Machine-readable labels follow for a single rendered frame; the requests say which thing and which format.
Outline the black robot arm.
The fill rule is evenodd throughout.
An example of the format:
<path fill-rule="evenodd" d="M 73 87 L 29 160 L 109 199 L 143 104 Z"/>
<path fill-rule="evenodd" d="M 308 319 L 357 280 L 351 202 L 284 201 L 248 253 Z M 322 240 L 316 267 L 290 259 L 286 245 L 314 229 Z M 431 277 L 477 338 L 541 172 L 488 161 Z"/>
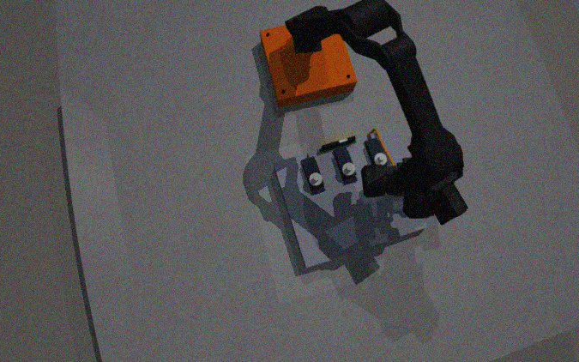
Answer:
<path fill-rule="evenodd" d="M 420 188 L 402 186 L 403 212 L 409 219 L 437 216 L 441 225 L 468 209 L 454 182 L 463 176 L 463 152 L 439 119 L 419 62 L 417 49 L 402 30 L 401 15 L 385 0 L 361 0 L 345 9 L 325 6 L 285 21 L 295 53 L 322 50 L 321 40 L 339 34 L 359 55 L 372 58 L 387 71 L 412 137 L 407 178 Z M 367 39 L 392 27 L 396 39 L 379 45 Z"/>

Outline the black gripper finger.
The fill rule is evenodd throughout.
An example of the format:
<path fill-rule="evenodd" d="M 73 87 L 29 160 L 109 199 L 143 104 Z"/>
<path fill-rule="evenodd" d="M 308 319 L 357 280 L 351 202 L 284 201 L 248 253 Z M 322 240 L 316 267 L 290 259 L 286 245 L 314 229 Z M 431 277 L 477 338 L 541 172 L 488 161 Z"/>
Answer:
<path fill-rule="evenodd" d="M 397 166 L 385 166 L 385 167 L 383 168 L 383 176 L 384 176 L 384 174 L 386 173 L 386 171 L 388 171 L 388 170 L 397 170 Z M 387 191 L 387 190 L 386 190 L 386 185 L 385 185 L 385 191 L 386 191 L 386 194 L 387 194 L 388 196 L 400 195 L 400 191 Z"/>

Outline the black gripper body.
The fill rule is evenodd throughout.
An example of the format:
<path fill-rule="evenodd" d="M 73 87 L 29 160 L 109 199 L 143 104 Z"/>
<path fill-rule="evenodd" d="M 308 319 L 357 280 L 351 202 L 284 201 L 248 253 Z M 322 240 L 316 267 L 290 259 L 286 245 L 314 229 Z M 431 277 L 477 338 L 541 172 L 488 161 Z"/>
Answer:
<path fill-rule="evenodd" d="M 403 185 L 406 185 L 407 189 L 420 188 L 407 178 L 406 164 L 410 159 L 402 159 L 402 162 L 397 163 L 398 170 L 388 170 L 384 176 L 381 164 L 364 166 L 360 170 L 364 196 L 366 198 L 385 196 L 385 185 L 387 191 L 402 192 Z"/>

